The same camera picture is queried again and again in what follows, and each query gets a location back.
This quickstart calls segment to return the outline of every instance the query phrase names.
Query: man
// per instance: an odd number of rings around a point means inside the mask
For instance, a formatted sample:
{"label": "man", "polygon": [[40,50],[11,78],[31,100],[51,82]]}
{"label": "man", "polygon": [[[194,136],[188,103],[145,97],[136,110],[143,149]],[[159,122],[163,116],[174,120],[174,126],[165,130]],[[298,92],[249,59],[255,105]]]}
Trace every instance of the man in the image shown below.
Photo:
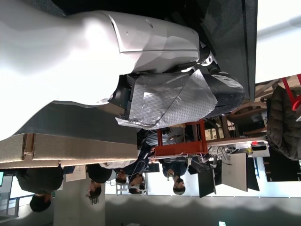
{"label": "man", "polygon": [[163,161],[160,162],[162,163],[164,176],[167,178],[172,177],[174,180],[174,193],[178,195],[184,194],[186,188],[181,176],[185,174],[187,170],[187,164],[182,161],[175,161],[171,163]]}
{"label": "man", "polygon": [[[141,129],[137,132],[137,156],[140,154],[140,149],[143,146],[145,139],[147,135],[149,134],[150,130]],[[125,168],[128,165],[131,165],[135,163],[136,160],[130,160],[130,161],[114,161],[114,162],[107,162],[107,163],[100,163],[100,166],[107,169],[122,169]]]}
{"label": "man", "polygon": [[22,190],[35,193],[30,202],[34,212],[42,212],[49,208],[51,193],[63,182],[63,169],[58,167],[19,169],[16,173]]}
{"label": "man", "polygon": [[146,170],[149,163],[148,157],[151,156],[154,151],[154,147],[144,142],[141,151],[139,152],[138,159],[134,163],[124,168],[115,169],[117,172],[116,183],[118,185],[124,185],[127,182],[128,175],[131,186],[141,184],[144,181],[142,173]]}
{"label": "man", "polygon": [[87,165],[87,172],[91,179],[88,197],[93,204],[94,201],[98,201],[98,197],[102,193],[102,184],[111,177],[112,170],[103,168],[99,164],[91,164]]}

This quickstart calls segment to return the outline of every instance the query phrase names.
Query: computer monitor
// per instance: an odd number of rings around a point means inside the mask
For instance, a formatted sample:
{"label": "computer monitor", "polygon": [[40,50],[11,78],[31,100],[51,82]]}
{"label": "computer monitor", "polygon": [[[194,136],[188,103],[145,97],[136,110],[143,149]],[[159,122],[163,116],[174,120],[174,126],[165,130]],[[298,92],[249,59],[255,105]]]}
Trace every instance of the computer monitor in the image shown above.
{"label": "computer monitor", "polygon": [[3,178],[4,178],[4,172],[0,172],[0,187],[2,187]]}

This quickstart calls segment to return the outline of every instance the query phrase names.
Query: black panel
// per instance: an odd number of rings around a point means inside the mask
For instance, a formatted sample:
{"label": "black panel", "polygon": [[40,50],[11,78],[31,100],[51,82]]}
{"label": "black panel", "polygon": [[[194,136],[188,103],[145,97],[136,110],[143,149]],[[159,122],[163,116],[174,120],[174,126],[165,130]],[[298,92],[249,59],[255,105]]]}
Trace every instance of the black panel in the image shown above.
{"label": "black panel", "polygon": [[115,115],[97,108],[48,104],[16,134],[40,133],[137,144],[136,129],[119,126]]}
{"label": "black panel", "polygon": [[198,190],[200,198],[214,192],[214,181],[212,171],[204,171],[198,173]]}
{"label": "black panel", "polygon": [[259,186],[255,173],[254,159],[248,158],[246,159],[246,183],[247,187],[259,191]]}
{"label": "black panel", "polygon": [[263,158],[269,182],[301,180],[299,161],[288,159],[271,147],[269,148],[269,153],[270,157]]}
{"label": "black panel", "polygon": [[147,165],[146,170],[144,173],[159,173],[160,168],[159,168],[159,163],[150,163]]}

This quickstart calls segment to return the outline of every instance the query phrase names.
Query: red metal frame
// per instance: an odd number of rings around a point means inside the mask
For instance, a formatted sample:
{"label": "red metal frame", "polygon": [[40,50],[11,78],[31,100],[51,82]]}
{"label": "red metal frame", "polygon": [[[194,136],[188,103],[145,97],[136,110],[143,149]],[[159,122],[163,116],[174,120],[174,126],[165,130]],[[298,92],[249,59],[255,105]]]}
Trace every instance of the red metal frame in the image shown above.
{"label": "red metal frame", "polygon": [[[301,74],[297,75],[299,83],[301,84]],[[284,87],[286,89],[286,93],[291,101],[291,105],[292,105],[292,110],[296,111],[297,108],[299,107],[299,105],[301,104],[301,96],[297,96],[296,98],[293,96],[293,93],[287,83],[286,78],[282,78],[282,82],[284,84]]]}
{"label": "red metal frame", "polygon": [[199,154],[208,153],[208,147],[205,136],[205,121],[201,119],[195,122],[188,122],[186,125],[200,125],[201,141],[195,141],[190,143],[180,143],[175,145],[164,145],[162,142],[162,131],[157,130],[158,134],[158,146],[155,147],[155,156],[166,155],[184,155],[184,154]]}

